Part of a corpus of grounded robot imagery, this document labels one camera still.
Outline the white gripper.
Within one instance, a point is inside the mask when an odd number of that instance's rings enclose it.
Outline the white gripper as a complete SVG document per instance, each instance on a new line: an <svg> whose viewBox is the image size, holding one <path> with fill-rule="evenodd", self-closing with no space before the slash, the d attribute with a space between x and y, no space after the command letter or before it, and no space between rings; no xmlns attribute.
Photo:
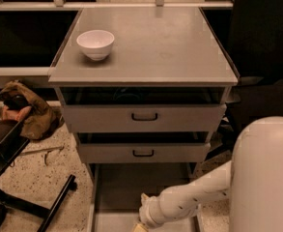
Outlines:
<svg viewBox="0 0 283 232"><path fill-rule="evenodd" d="M156 196L149 197L146 193L141 193L139 217L140 221L149 229L159 228L166 222L158 198ZM137 223L132 232L148 232L142 223Z"/></svg>

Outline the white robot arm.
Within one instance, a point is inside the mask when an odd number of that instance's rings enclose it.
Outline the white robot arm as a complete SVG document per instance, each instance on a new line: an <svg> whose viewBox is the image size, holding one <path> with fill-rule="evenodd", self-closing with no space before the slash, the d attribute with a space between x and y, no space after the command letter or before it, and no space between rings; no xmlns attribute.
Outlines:
<svg viewBox="0 0 283 232"><path fill-rule="evenodd" d="M133 232L197 215L201 204L228 198L229 232L283 232L283 117L259 119L240 133L232 159L198 178L141 195Z"/></svg>

